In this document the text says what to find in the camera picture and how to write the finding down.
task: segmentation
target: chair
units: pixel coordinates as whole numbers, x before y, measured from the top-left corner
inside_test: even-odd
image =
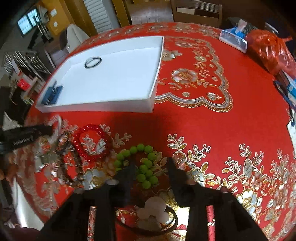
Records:
[[[170,1],[126,4],[132,24],[173,22]]]
[[[171,6],[175,22],[200,23],[216,28],[222,23],[222,5],[197,0],[171,0]],[[195,9],[196,14],[206,12],[210,17],[177,12],[177,8]]]

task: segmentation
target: round table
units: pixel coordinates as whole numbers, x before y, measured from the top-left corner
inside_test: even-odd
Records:
[[[60,116],[61,132],[75,133],[87,124],[100,124],[113,146],[104,162],[83,162],[90,186],[101,185],[115,174],[113,162],[122,149],[139,143],[153,146],[157,155],[153,172],[159,185],[146,190],[135,181],[134,190],[143,199],[161,196],[175,208],[180,226],[166,235],[168,240],[184,239],[188,218],[188,210],[178,211],[169,187],[165,164],[170,156],[201,186],[226,186],[269,240],[283,240],[296,223],[296,164],[286,128],[290,119],[287,104],[273,86],[274,77],[248,55],[219,41],[219,33],[219,29],[197,24],[147,23],[92,37],[71,55],[119,39],[164,36],[153,113],[41,113],[32,107],[25,125],[48,123]],[[102,148],[96,135],[85,134],[81,142],[90,153]],[[17,179],[45,222],[73,189],[59,183],[51,174],[51,165],[35,172],[38,145],[18,152]],[[137,157],[138,166],[141,158]],[[75,175],[73,159],[64,161]],[[116,215],[122,222],[137,220],[136,208],[119,209]],[[122,228],[117,233],[119,240],[138,239]]]

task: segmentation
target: red beaded bracelet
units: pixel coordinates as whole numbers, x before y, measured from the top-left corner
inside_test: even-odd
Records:
[[[81,143],[80,143],[80,135],[86,131],[95,131],[104,140],[106,144],[105,144],[105,150],[102,153],[96,154],[96,155],[90,155],[85,152],[84,148],[81,146]],[[98,159],[104,160],[107,157],[107,155],[109,155],[111,140],[99,125],[87,125],[79,128],[76,131],[76,133],[74,134],[73,144],[77,152],[79,153],[79,156],[83,157],[86,161],[95,162]]]

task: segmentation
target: light switch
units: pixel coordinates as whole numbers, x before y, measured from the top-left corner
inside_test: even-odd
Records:
[[[57,10],[56,10],[56,9],[54,9],[54,10],[52,10],[52,11],[50,12],[50,15],[51,15],[52,17],[54,17],[56,14],[57,14]]]

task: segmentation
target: white louvered door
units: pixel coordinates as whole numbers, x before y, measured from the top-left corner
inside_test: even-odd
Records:
[[[119,28],[111,0],[83,0],[98,33]]]

